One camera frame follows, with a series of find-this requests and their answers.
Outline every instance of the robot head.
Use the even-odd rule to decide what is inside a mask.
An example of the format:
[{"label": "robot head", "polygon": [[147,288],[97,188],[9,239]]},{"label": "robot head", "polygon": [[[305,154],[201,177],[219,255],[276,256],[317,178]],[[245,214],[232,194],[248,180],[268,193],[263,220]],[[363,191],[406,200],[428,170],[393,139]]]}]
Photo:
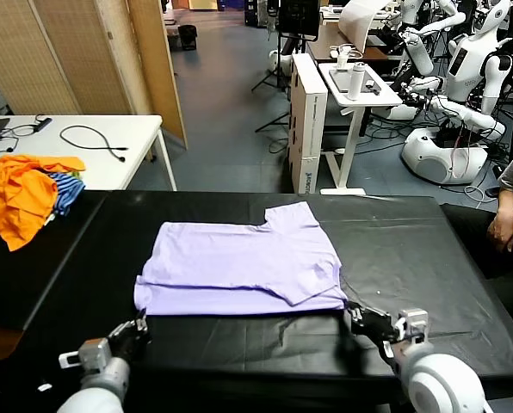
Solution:
[{"label": "robot head", "polygon": [[491,30],[498,30],[509,13],[510,6],[510,0],[482,0],[474,14],[474,32],[484,34]]}]

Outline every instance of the white bottle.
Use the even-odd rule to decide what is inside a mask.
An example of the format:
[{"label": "white bottle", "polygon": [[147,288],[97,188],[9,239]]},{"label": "white bottle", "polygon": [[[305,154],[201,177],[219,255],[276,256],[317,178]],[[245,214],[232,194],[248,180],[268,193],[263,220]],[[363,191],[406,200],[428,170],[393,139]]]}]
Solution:
[{"label": "white bottle", "polygon": [[365,63],[354,63],[354,66],[352,66],[352,72],[350,76],[349,93],[347,94],[347,97],[351,101],[355,101],[360,96],[360,91],[362,90],[363,78],[365,73]]},{"label": "white bottle", "polygon": [[346,65],[349,62],[349,55],[344,53],[339,53],[337,56],[337,70],[338,71],[346,71]]}]

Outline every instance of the pile of clothes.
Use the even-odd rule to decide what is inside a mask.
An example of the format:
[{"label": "pile of clothes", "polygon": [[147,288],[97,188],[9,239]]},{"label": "pile of clothes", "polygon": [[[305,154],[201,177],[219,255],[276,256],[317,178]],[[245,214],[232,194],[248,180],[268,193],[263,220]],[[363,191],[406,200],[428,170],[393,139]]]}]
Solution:
[{"label": "pile of clothes", "polygon": [[66,215],[84,189],[77,157],[0,157],[0,236],[10,251],[29,243],[52,214]]}]

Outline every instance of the orange shirt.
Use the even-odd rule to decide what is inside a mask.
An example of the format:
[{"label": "orange shirt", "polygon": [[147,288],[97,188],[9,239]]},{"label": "orange shirt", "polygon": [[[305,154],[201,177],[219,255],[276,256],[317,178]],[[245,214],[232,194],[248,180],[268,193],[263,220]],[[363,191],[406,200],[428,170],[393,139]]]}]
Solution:
[{"label": "orange shirt", "polygon": [[29,243],[46,222],[58,197],[46,172],[84,170],[77,157],[0,157],[0,236],[10,251]]}]

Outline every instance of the human hand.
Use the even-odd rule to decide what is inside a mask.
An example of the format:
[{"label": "human hand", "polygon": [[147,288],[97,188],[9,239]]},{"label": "human hand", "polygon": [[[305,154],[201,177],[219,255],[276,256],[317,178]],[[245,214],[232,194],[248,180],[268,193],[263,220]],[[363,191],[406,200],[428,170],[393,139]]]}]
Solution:
[{"label": "human hand", "polygon": [[488,238],[498,252],[513,250],[513,212],[511,210],[498,210],[496,218],[488,227]]}]

